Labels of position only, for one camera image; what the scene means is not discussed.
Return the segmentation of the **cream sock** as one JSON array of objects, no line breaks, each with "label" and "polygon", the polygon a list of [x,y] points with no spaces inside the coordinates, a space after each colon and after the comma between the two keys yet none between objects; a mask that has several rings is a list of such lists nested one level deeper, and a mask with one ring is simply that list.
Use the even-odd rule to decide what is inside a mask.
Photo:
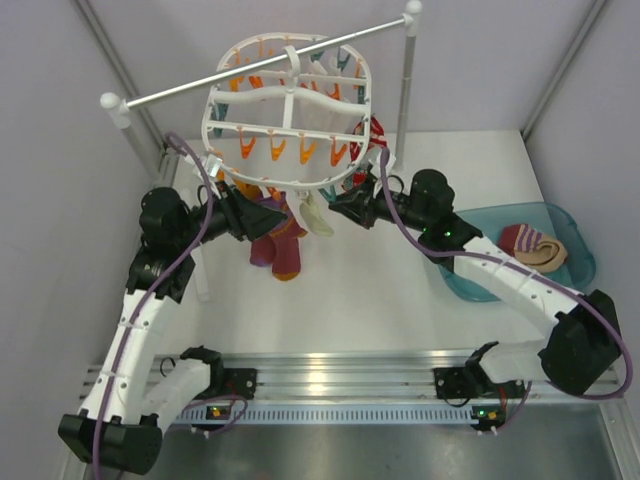
[{"label": "cream sock", "polygon": [[333,228],[324,220],[320,209],[311,193],[308,193],[300,202],[299,212],[307,229],[318,236],[331,237]]}]

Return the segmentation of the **white round clip hanger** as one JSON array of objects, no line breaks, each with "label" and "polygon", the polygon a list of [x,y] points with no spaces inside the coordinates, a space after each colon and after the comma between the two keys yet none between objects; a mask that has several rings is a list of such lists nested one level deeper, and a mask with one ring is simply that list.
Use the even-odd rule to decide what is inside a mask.
[{"label": "white round clip hanger", "polygon": [[219,60],[220,73],[264,64],[209,91],[203,156],[223,159],[224,180],[314,191],[339,187],[365,165],[372,136],[369,65],[350,45],[300,55],[317,40],[311,34],[255,35]]}]

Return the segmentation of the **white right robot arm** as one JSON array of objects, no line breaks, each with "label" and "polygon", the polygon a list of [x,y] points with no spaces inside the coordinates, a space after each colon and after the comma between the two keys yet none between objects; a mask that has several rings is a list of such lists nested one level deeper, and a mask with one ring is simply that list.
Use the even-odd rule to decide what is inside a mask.
[{"label": "white right robot arm", "polygon": [[630,354],[613,299],[565,287],[500,250],[453,209],[454,191],[437,170],[418,171],[409,193],[393,192],[386,177],[369,174],[329,208],[369,229],[394,223],[432,263],[469,280],[523,315],[539,332],[533,341],[492,341],[466,372],[469,389],[490,396],[503,383],[544,381],[559,391],[594,399],[590,388],[618,359]]}]

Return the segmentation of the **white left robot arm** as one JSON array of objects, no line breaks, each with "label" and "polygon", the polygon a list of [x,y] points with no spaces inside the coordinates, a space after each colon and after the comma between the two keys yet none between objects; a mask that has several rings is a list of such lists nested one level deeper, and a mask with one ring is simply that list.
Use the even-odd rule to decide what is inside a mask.
[{"label": "white left robot arm", "polygon": [[286,215],[247,199],[235,186],[216,185],[206,203],[189,207],[171,187],[141,201],[141,246],[129,267],[121,317],[95,383],[75,414],[62,416],[58,435],[94,468],[145,475],[155,464],[165,433],[195,400],[230,397],[222,356],[189,347],[153,389],[148,377],[158,348],[191,282],[200,245],[228,234],[257,240]]}]

